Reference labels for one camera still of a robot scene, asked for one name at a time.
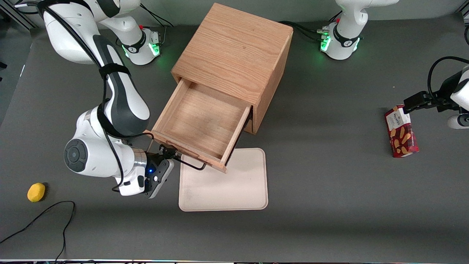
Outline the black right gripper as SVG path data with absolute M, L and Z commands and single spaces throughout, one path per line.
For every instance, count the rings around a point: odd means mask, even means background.
M 176 152 L 176 149 L 173 147 L 168 147 L 165 145 L 159 146 L 158 153 L 145 152 L 146 155 L 146 166 L 145 166 L 145 176 L 154 176 L 163 171 L 164 167 L 160 168 L 160 165 L 165 162 L 164 157 L 169 157 L 170 159 L 180 161 L 181 156 Z

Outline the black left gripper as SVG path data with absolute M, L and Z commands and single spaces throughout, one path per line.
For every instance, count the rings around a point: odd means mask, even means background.
M 439 101 L 431 92 L 418 92 L 404 100 L 404 110 L 420 110 L 438 107 L 438 111 L 459 111 L 459 105 L 451 100 L 450 96 L 457 88 L 461 76 L 462 72 L 459 71 L 442 82 L 438 91 Z

